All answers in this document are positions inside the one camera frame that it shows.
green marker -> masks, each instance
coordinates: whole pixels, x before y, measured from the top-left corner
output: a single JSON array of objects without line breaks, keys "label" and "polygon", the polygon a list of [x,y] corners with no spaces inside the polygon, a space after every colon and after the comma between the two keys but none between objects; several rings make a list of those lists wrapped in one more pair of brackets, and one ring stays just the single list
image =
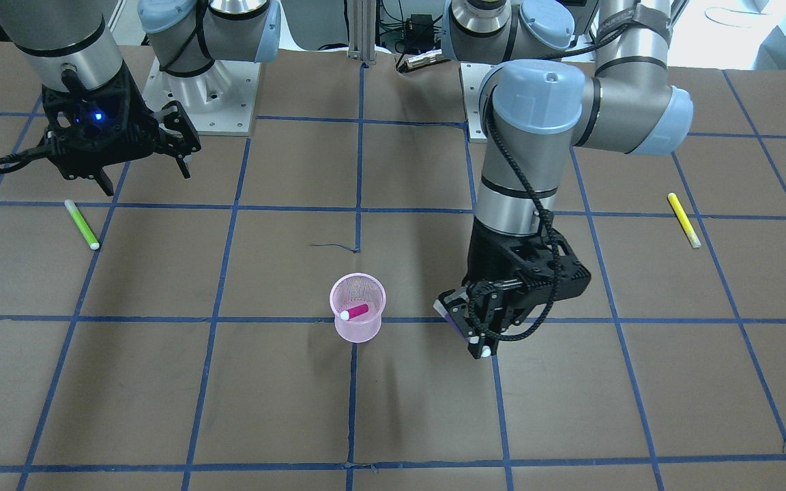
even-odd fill
[{"label": "green marker", "polygon": [[93,231],[90,230],[90,226],[88,226],[87,221],[84,220],[84,215],[81,215],[78,207],[74,205],[74,201],[66,199],[65,208],[68,209],[69,214],[72,215],[72,220],[74,220],[74,224],[78,226],[78,230],[84,235],[84,240],[87,240],[87,245],[90,246],[93,251],[99,249],[99,239],[96,239],[96,236],[93,235]]}]

cable connector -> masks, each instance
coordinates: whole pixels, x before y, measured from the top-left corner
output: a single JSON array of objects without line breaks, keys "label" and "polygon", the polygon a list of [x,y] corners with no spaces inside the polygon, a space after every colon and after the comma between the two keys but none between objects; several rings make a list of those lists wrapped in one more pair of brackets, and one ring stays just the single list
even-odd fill
[{"label": "cable connector", "polygon": [[442,50],[430,50],[430,52],[406,58],[405,63],[400,65],[397,71],[400,74],[408,74],[408,72],[414,72],[417,69],[426,68],[430,65],[439,65],[439,63],[445,63],[446,61],[450,61],[450,59],[442,54]]}]

pink marker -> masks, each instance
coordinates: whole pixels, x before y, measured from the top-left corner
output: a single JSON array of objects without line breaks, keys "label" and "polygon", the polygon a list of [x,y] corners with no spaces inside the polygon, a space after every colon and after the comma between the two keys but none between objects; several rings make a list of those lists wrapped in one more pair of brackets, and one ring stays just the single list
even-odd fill
[{"label": "pink marker", "polygon": [[343,310],[339,314],[341,320],[343,321],[350,321],[353,317],[357,317],[358,315],[363,315],[368,312],[368,304],[363,303],[361,305],[357,305],[356,307],[351,307],[348,310]]}]

pink cup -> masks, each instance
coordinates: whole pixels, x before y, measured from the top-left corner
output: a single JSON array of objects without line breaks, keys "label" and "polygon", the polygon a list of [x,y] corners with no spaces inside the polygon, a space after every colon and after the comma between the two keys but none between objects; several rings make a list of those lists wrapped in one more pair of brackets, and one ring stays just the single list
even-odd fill
[{"label": "pink cup", "polygon": [[[381,313],[387,304],[387,293],[374,277],[353,273],[342,277],[330,291],[330,307],[336,315],[336,331],[350,342],[367,342],[381,330]],[[355,319],[344,321],[341,312],[368,305],[368,311]]]}]

black electrical cable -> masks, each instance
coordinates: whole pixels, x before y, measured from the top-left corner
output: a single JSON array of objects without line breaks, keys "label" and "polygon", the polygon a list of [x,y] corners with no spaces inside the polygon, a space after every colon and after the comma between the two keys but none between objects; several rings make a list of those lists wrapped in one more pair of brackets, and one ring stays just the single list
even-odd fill
[{"label": "black electrical cable", "polygon": [[209,0],[199,0],[196,3],[196,25],[193,27],[193,31],[190,32],[190,36],[187,37],[187,40],[181,44],[181,47],[178,49],[175,56],[171,59],[170,62],[166,63],[165,65],[160,65],[160,72],[166,72],[172,65],[175,65],[178,59],[184,55],[185,50],[187,50],[187,46],[193,41],[196,36],[199,36],[199,32],[203,30],[203,21],[205,21],[205,13],[208,12],[208,3]]},{"label": "black electrical cable", "polygon": [[570,58],[571,56],[578,56],[580,54],[592,53],[595,52],[595,50],[599,50],[605,46],[608,46],[608,44],[611,44],[617,38],[620,38],[627,29],[629,29],[629,26],[627,25],[617,28],[617,30],[612,31],[607,36],[597,41],[596,44],[593,44],[593,46],[587,48],[581,48],[580,50],[569,50],[568,52],[550,53],[543,56],[537,56],[534,59],[561,59]]},{"label": "black electrical cable", "polygon": [[548,211],[548,209],[542,205],[541,198],[539,198],[538,193],[536,193],[536,190],[534,190],[533,186],[529,183],[527,176],[523,173],[523,170],[521,170],[521,166],[514,161],[514,156],[512,156],[506,148],[505,142],[502,142],[502,136],[500,136],[499,131],[496,128],[496,122],[493,118],[492,106],[487,109],[487,116],[484,118],[484,124],[487,126],[487,134],[490,134],[490,138],[493,139],[493,143],[499,149],[499,152],[502,154],[502,158],[505,158],[506,162],[508,162],[509,167],[511,167],[511,170],[514,171],[517,179],[521,181],[523,189],[526,190],[527,195],[529,195],[529,198],[533,201],[533,205],[536,206],[536,211],[539,213],[540,223],[542,224],[541,227],[548,235],[548,245],[551,249],[551,258],[554,264],[554,277],[551,283],[550,297],[548,303],[545,304],[545,308],[542,310],[542,314],[539,315],[538,319],[534,321],[533,325],[530,326],[529,329],[522,333],[518,333],[517,335],[503,335],[502,333],[492,332],[490,329],[487,329],[481,324],[480,319],[478,319],[478,315],[475,314],[475,298],[481,295],[489,295],[489,293],[493,293],[496,290],[496,288],[493,286],[487,286],[486,291],[471,292],[471,299],[468,303],[469,316],[467,317],[467,320],[471,324],[472,329],[478,333],[481,333],[481,335],[484,335],[487,338],[496,339],[497,341],[521,341],[523,339],[529,338],[530,335],[539,329],[539,326],[541,326],[545,319],[548,318],[551,308],[554,307],[554,301],[556,300],[557,290],[559,288],[559,239],[557,237],[556,230],[554,230],[554,227],[552,227],[553,218],[551,217],[550,211]]},{"label": "black electrical cable", "polygon": [[350,41],[350,20],[347,19],[347,0],[344,0],[344,30],[347,32],[347,41]]}]

